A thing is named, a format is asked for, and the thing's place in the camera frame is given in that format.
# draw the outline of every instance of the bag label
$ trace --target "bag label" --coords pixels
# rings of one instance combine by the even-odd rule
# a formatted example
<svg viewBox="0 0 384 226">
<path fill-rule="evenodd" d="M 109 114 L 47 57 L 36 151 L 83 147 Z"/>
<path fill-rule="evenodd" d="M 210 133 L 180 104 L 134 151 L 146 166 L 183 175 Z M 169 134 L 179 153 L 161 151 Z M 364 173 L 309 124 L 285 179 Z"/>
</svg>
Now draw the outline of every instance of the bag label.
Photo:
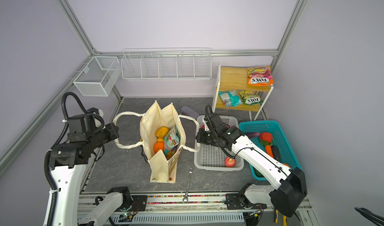
<svg viewBox="0 0 384 226">
<path fill-rule="evenodd" d="M 261 99 L 259 97 L 255 97 L 255 98 L 248 98 L 245 101 L 247 104 L 252 104 L 252 103 L 258 103 L 260 102 L 260 100 Z"/>
<path fill-rule="evenodd" d="M 262 78 L 262 77 L 257 77 L 257 78 L 251 79 L 251 84 L 265 83 L 265 82 L 269 82 L 269 79 L 268 78 Z"/>
</svg>

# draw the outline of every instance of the wooden shelf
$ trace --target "wooden shelf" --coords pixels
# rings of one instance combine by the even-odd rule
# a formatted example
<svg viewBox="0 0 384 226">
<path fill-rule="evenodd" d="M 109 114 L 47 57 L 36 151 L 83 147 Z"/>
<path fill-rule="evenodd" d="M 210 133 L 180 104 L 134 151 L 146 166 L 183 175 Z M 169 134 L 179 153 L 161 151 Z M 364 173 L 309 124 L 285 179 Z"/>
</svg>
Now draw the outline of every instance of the wooden shelf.
<svg viewBox="0 0 384 226">
<path fill-rule="evenodd" d="M 247 85 L 248 73 L 246 68 L 221 67 L 220 71 L 220 91 L 229 90 L 250 90 L 269 92 L 271 86 L 251 86 Z"/>
<path fill-rule="evenodd" d="M 245 105 L 245 104 L 240 104 L 235 107 L 226 107 L 223 104 L 223 101 L 221 101 L 220 98 L 217 99 L 217 104 L 216 104 L 217 109 L 235 109 L 235 110 L 244 110 L 244 111 L 252 111 L 252 112 L 258 112 L 260 109 L 260 104 L 254 104 L 254 105 Z"/>
<path fill-rule="evenodd" d="M 233 67 L 221 67 L 218 65 L 217 71 L 217 80 L 215 87 L 214 100 L 212 103 L 212 109 L 234 109 L 234 110 L 243 110 L 249 111 L 250 120 L 252 120 L 251 112 L 257 112 L 255 118 L 260 114 L 261 109 L 264 107 L 266 100 L 273 90 L 273 85 L 268 86 L 251 86 L 247 85 L 248 73 L 246 68 L 233 68 Z M 250 90 L 256 92 L 267 92 L 267 95 L 262 104 L 255 105 L 245 105 L 240 104 L 235 107 L 225 107 L 222 100 L 220 99 L 218 92 L 219 91 L 230 91 L 230 90 Z"/>
</svg>

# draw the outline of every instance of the orange candy bag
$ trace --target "orange candy bag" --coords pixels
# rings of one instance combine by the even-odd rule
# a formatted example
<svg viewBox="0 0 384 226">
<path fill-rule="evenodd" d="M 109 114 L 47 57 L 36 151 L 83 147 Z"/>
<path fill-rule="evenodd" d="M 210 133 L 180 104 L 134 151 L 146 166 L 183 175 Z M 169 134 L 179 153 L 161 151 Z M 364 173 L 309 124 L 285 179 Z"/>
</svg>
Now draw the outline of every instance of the orange candy bag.
<svg viewBox="0 0 384 226">
<path fill-rule="evenodd" d="M 248 68 L 247 85 L 266 86 L 274 83 L 271 75 L 271 66 Z"/>
</svg>

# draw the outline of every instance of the cable tie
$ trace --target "cable tie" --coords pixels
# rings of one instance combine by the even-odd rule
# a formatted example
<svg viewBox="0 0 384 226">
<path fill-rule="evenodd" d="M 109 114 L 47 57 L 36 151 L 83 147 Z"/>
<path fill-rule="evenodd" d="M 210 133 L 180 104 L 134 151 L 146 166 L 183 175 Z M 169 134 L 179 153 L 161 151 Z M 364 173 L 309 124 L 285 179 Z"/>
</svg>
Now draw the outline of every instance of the cable tie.
<svg viewBox="0 0 384 226">
<path fill-rule="evenodd" d="M 57 190 L 50 190 L 49 193 L 52 194 L 54 192 L 59 192 L 59 191 L 60 191 L 60 189 L 58 188 Z"/>
</svg>

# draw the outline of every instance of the white wall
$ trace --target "white wall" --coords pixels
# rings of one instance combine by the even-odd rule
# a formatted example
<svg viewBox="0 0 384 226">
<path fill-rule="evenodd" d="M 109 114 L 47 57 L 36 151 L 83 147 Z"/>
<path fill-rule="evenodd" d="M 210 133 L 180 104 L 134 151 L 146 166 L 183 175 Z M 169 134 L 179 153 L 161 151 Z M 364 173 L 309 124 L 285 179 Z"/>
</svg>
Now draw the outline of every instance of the white wall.
<svg viewBox="0 0 384 226">
<path fill-rule="evenodd" d="M 68 0 L 98 51 L 276 49 L 297 0 Z"/>
<path fill-rule="evenodd" d="M 211 80 L 126 81 L 120 78 L 116 85 L 124 97 L 213 97 L 219 63 L 221 66 L 245 68 L 266 66 L 271 62 L 271 56 L 212 57 Z"/>
<path fill-rule="evenodd" d="M 384 215 L 383 0 L 309 0 L 266 109 L 306 173 L 320 225 Z"/>
<path fill-rule="evenodd" d="M 54 0 L 0 0 L 0 155 L 87 53 Z"/>
<path fill-rule="evenodd" d="M 92 107 L 102 109 L 104 121 L 109 123 L 117 104 L 113 94 L 109 97 L 86 97 L 82 96 L 75 87 L 71 91 L 79 96 L 86 109 Z M 69 116 L 83 113 L 72 96 L 67 98 L 67 111 Z M 63 130 L 63 119 L 61 107 L 58 107 L 0 178 L 2 225 L 43 225 L 50 190 L 44 176 L 44 157 Z"/>
</svg>

